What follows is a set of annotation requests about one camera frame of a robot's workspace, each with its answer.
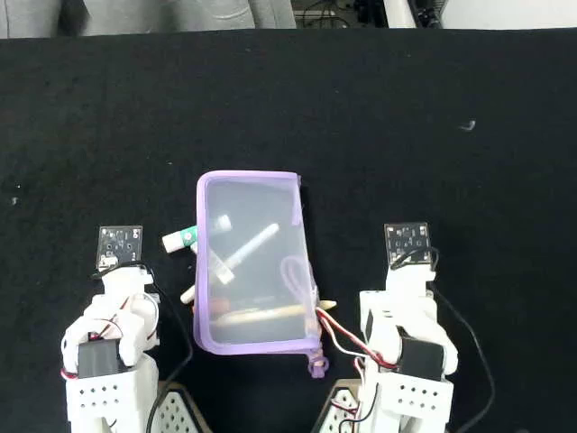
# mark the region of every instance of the pencil case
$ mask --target pencil case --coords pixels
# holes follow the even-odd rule
[[[217,355],[305,354],[322,377],[328,362],[299,186],[283,171],[219,170],[198,180],[194,338]],[[224,217],[225,233],[215,228]]]

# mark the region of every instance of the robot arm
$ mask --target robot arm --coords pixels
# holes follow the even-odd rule
[[[420,248],[430,245],[428,227],[385,226],[385,233],[387,285],[361,292],[361,330],[368,346],[396,369],[366,359],[358,432],[444,433],[453,399],[445,376],[456,371],[458,353],[437,323],[434,294],[426,289],[435,279],[434,249]]]
[[[103,283],[105,293],[61,342],[72,433],[142,433],[158,386],[157,366],[144,353],[160,343],[157,300],[144,291],[151,276],[126,267]]]

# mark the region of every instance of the white wire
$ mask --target white wire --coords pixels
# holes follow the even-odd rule
[[[156,303],[156,300],[154,300],[154,298],[151,295],[149,295],[145,291],[142,292],[141,294],[144,296],[144,298],[152,302],[152,305],[154,306],[154,327],[152,327],[152,331],[148,333],[147,335],[148,338],[148,336],[152,337],[154,335],[156,327],[159,325],[160,310],[159,310],[159,304]]]
[[[357,372],[359,372],[359,375],[361,376],[361,386],[364,389],[364,371],[362,370],[361,366],[359,365],[359,358],[354,358],[354,368]]]
[[[321,321],[321,323],[325,326],[326,332],[328,332],[329,336],[331,336],[331,339],[333,340],[334,345],[336,346],[337,349],[339,349],[341,352],[343,352],[344,354],[347,355],[352,355],[352,356],[360,356],[362,358],[367,358],[369,357],[368,355],[365,354],[360,354],[359,352],[352,352],[350,350],[346,350],[345,348],[343,348],[339,342],[336,340],[336,336],[334,335],[334,331],[333,328],[331,327],[331,324],[328,323],[328,320],[326,320],[325,318],[321,317],[319,318],[319,320]]]

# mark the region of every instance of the black tabletop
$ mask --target black tabletop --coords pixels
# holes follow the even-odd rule
[[[207,32],[0,43],[0,413],[5,431],[66,431],[60,339],[99,288],[96,230],[141,224],[142,258],[177,301],[190,253],[160,237],[195,222],[216,169],[302,175],[322,298],[358,330],[382,288],[387,222],[427,221],[437,287],[477,330],[497,382],[474,431],[572,424],[577,208],[576,31]],[[183,317],[189,317],[182,308]],[[488,386],[458,346],[452,426]],[[184,354],[167,315],[160,376]],[[215,432],[307,432],[351,359],[197,349],[179,381]]]

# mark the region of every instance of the cable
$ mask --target cable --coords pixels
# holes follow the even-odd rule
[[[133,266],[140,266],[140,267],[144,268],[151,275],[152,285],[154,286],[154,289],[164,298],[165,302],[168,304],[169,309],[172,313],[172,316],[174,316],[175,320],[177,321],[177,324],[179,325],[179,328],[180,328],[180,332],[182,333],[182,336],[183,336],[185,343],[187,345],[187,356],[174,368],[172,373],[169,374],[164,385],[160,389],[160,392],[157,394],[156,399],[154,399],[154,403],[152,404],[151,411],[149,413],[148,420],[146,422],[146,433],[151,433],[152,422],[154,421],[154,414],[156,413],[156,409],[160,406],[160,404],[162,403],[162,401],[166,397],[166,394],[167,394],[169,387],[170,387],[170,383],[179,375],[179,373],[182,371],[182,369],[192,360],[192,343],[190,341],[188,331],[187,331],[186,327],[184,326],[184,324],[182,323],[182,320],[180,320],[179,314],[177,313],[177,311],[174,307],[174,304],[172,303],[172,301],[170,300],[170,298],[166,294],[166,292],[160,288],[160,286],[156,282],[156,279],[154,278],[154,271],[145,262],[143,262],[141,260],[137,260],[134,262],[119,263],[116,266],[113,266],[111,268],[108,268],[108,269],[105,269],[101,272],[97,272],[97,273],[93,274],[92,278],[94,280],[102,280],[102,277],[104,277],[105,275],[107,275],[108,273],[110,273],[112,271],[115,271],[115,270],[120,269],[120,268],[130,268]]]
[[[437,290],[434,282],[432,282],[432,281],[429,282],[429,289],[445,304],[445,306],[447,308],[449,308],[451,310],[451,312],[454,314],[456,319],[459,320],[467,328],[467,330],[471,334],[472,341],[474,342],[475,347],[477,347],[477,352],[479,353],[479,358],[481,359],[483,369],[485,370],[485,373],[487,374],[487,380],[489,381],[490,395],[489,395],[489,399],[485,403],[485,406],[483,407],[483,409],[481,409],[474,417],[469,419],[467,422],[465,422],[462,426],[460,426],[454,432],[454,433],[465,433],[466,431],[469,431],[469,429],[474,427],[475,424],[477,424],[487,414],[487,412],[489,411],[493,402],[495,401],[495,394],[496,394],[495,379],[493,378],[493,374],[490,370],[489,362],[487,361],[487,358],[483,352],[483,349],[481,348],[481,343],[479,342],[479,338],[477,338],[477,335],[475,334],[475,331],[472,328],[472,326],[469,325],[469,322],[467,322],[467,320],[453,306],[453,304],[439,290]]]
[[[350,413],[351,415],[356,415],[356,413],[357,413],[357,408],[345,408],[345,407],[342,406],[340,403],[338,403],[338,402],[336,402],[336,401],[334,401],[334,400],[331,400],[331,406],[334,406],[334,407],[336,407],[337,409],[340,409],[340,410],[344,410],[345,412],[348,412],[348,413]]]
[[[124,309],[124,307],[126,307],[126,304],[128,303],[128,300],[129,300],[129,299],[130,299],[130,296],[127,297],[127,298],[124,300],[123,304],[120,306],[119,309]],[[116,318],[116,314],[114,314],[114,315],[110,318],[110,321],[114,321],[115,318]],[[110,325],[106,325],[105,328],[104,328],[102,331],[100,331],[100,333],[98,334],[97,338],[101,338],[102,335],[108,330],[108,328],[110,328]]]
[[[433,246],[420,246],[418,248],[414,248],[401,254],[399,257],[397,257],[397,259],[395,259],[393,263],[390,264],[390,269],[392,271],[400,269],[408,264],[407,262],[405,262],[405,260],[408,259],[410,256],[416,253],[424,253],[424,252],[428,252],[431,255],[435,256],[434,260],[431,262],[431,271],[434,271],[436,269],[436,265],[439,264],[439,250],[437,250]]]
[[[146,337],[147,340],[150,340],[152,338],[152,336],[154,334],[156,334],[156,328],[159,325],[160,309],[159,309],[159,304],[156,303],[156,300],[154,300],[154,298],[151,295],[149,295],[145,291],[143,293],[141,293],[141,295],[143,295],[144,298],[146,298],[147,300],[152,302],[152,305],[154,306],[154,326],[152,327],[152,331],[150,332],[150,334],[147,335],[147,337]]]
[[[114,322],[111,319],[108,318],[90,318],[92,320],[102,320],[103,322],[108,323],[108,325],[106,325],[106,328],[110,327],[110,325],[116,327],[116,329],[118,329],[118,332],[120,332],[120,337],[122,338],[124,336],[124,332],[123,330],[118,326],[118,324],[116,322]],[[98,334],[98,336],[96,338],[100,338],[102,337],[102,335],[105,333],[105,330],[103,330],[100,334]]]
[[[69,373],[66,370],[64,370],[63,368],[60,368],[60,376],[62,377],[62,379],[64,379],[65,381],[71,381],[71,380],[76,380],[78,378],[77,374],[74,373]]]
[[[361,376],[361,386],[364,389],[364,371],[361,368],[361,365],[359,364],[359,361],[361,360],[361,358],[354,358],[353,360],[353,365],[354,365],[354,369],[359,373],[359,375]]]
[[[346,24],[347,27],[351,27],[349,22],[346,21],[344,18],[341,18],[340,16],[326,16],[324,18],[315,18],[314,20],[310,20],[310,22],[307,24],[307,27],[310,27],[312,24],[318,23],[321,20],[336,20],[336,21],[340,21],[343,24]]]
[[[318,0],[317,2],[314,2],[313,4],[305,8],[305,10],[303,11],[303,18],[302,18],[303,28],[307,27],[307,12],[310,11],[313,7],[318,6],[321,3],[324,3],[325,1],[326,0]]]
[[[341,332],[342,334],[345,334],[346,336],[349,337],[349,339],[355,343],[358,347],[360,347],[362,349],[362,351],[367,354],[368,356],[371,357],[371,359],[377,363],[378,365],[385,367],[385,368],[389,368],[389,369],[394,369],[397,366],[391,363],[388,363],[387,361],[385,361],[382,358],[382,355],[379,354],[378,352],[373,351],[372,349],[370,349],[367,345],[365,345],[361,339],[359,337],[357,337],[355,334],[353,334],[352,332],[346,330],[339,322],[337,322],[330,314],[328,314],[326,311],[324,311],[323,309],[320,309],[319,307],[315,308],[316,314],[318,316],[321,316],[322,318],[325,318],[328,322],[330,322],[334,327],[336,327],[336,329]]]
[[[339,351],[341,351],[342,353],[344,353],[344,354],[346,354],[346,355],[355,356],[355,359],[356,359],[356,357],[358,357],[358,356],[368,356],[368,355],[365,355],[365,354],[360,354],[360,353],[358,353],[358,352],[351,352],[351,351],[349,351],[349,350],[344,349],[344,348],[339,344],[339,342],[337,341],[336,336],[334,335],[334,331],[333,331],[333,329],[331,328],[331,326],[329,325],[329,323],[326,321],[326,319],[325,319],[325,318],[321,318],[321,319],[320,319],[320,322],[321,322],[321,325],[323,325],[323,327],[326,329],[326,332],[329,334],[329,336],[331,336],[331,339],[333,340],[333,344],[336,346],[336,348],[337,348]]]
[[[367,412],[367,414],[362,417],[361,419],[343,419],[341,422],[339,422],[339,433],[343,433],[343,424],[345,422],[350,422],[353,425],[357,424],[357,423],[361,423],[363,421],[365,421],[366,419],[369,418],[369,416],[372,414],[373,409],[375,409],[375,403],[377,402],[377,395],[379,394],[379,384],[377,383],[377,385],[375,386],[375,396],[372,398],[372,404],[371,404],[371,408],[369,409],[369,411]]]

